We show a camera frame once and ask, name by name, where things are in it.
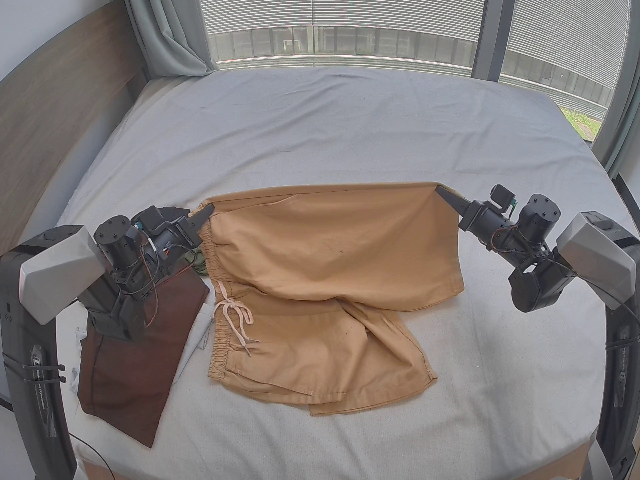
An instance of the lawn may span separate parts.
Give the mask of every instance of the lawn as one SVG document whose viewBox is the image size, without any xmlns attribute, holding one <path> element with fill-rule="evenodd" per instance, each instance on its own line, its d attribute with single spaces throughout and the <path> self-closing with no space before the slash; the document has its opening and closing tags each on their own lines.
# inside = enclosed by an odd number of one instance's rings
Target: lawn
<svg viewBox="0 0 640 480">
<path fill-rule="evenodd" d="M 573 125 L 576 132 L 580 133 L 583 139 L 593 142 L 598 134 L 598 130 L 600 130 L 600 125 L 602 124 L 600 121 L 591 119 L 585 114 L 581 114 L 575 110 L 569 110 L 568 108 L 561 107 L 560 110 L 562 110 L 566 120 Z"/>
</svg>

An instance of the bed sheet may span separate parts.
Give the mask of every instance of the bed sheet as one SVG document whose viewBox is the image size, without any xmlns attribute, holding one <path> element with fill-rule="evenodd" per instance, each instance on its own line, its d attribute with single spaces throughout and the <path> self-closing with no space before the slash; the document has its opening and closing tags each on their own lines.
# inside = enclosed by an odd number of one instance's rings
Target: bed sheet
<svg viewBox="0 0 640 480">
<path fill-rule="evenodd" d="M 550 243 L 578 211 L 634 230 L 606 173 L 548 96 L 496 83 L 373 68 L 263 68 L 165 81 L 136 104 L 60 223 L 90 232 L 150 204 L 270 186 L 436 180 L 484 200 L 501 183 L 522 206 L 558 204 Z M 604 307 L 584 283 L 531 314 L 507 262 L 460 233 L 465 291 L 402 314 L 438 373 L 419 396 L 311 417 L 207 377 L 212 340 L 172 387 L 147 449 L 85 415 L 63 386 L 71 432 L 132 479 L 516 477 L 588 441 L 604 383 Z M 73 364 L 78 303 L 58 316 Z M 82 444 L 77 453 L 100 464 Z"/>
</svg>

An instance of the gray curtain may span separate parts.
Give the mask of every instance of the gray curtain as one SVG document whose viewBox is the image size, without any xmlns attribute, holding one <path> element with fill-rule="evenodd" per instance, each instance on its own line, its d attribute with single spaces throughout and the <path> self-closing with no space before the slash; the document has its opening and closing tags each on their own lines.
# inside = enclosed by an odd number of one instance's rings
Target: gray curtain
<svg viewBox="0 0 640 480">
<path fill-rule="evenodd" d="M 215 69 L 200 0 L 125 0 L 149 75 L 204 76 Z"/>
<path fill-rule="evenodd" d="M 615 178 L 640 131 L 640 0 L 630 0 L 627 48 L 607 116 L 591 150 Z"/>
</svg>

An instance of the bed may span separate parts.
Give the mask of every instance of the bed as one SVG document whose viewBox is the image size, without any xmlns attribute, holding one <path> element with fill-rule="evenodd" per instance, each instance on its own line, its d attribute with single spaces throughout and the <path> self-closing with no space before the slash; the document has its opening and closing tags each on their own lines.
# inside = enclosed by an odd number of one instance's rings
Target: bed
<svg viewBox="0 0 640 480">
<path fill-rule="evenodd" d="M 501 183 L 520 206 L 536 192 L 551 197 L 562 217 L 550 243 L 576 212 L 592 209 L 636 232 L 606 172 L 548 96 L 352 67 L 150 82 L 60 224 L 93 232 L 112 215 L 150 204 L 193 208 L 207 196 L 253 188 L 425 180 L 480 200 Z M 554 306 L 520 313 L 511 268 L 471 234 L 460 233 L 460 264 L 464 292 L 402 315 L 439 375 L 419 396 L 311 417 L 213 383 L 209 340 L 172 387 L 152 449 L 85 415 L 62 386 L 69 429 L 130 479 L 577 476 L 602 400 L 603 304 L 575 281 Z M 68 369 L 79 361 L 76 328 L 85 323 L 78 303 L 57 318 Z M 74 444 L 79 457 L 101 464 Z"/>
</svg>

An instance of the wooden headboard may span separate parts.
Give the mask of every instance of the wooden headboard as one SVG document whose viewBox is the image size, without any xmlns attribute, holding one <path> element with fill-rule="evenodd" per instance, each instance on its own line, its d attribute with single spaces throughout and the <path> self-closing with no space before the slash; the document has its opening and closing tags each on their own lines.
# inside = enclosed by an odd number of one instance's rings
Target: wooden headboard
<svg viewBox="0 0 640 480">
<path fill-rule="evenodd" d="M 56 169 L 143 66 L 124 0 L 114 0 L 0 81 L 0 254 L 18 244 Z"/>
</svg>

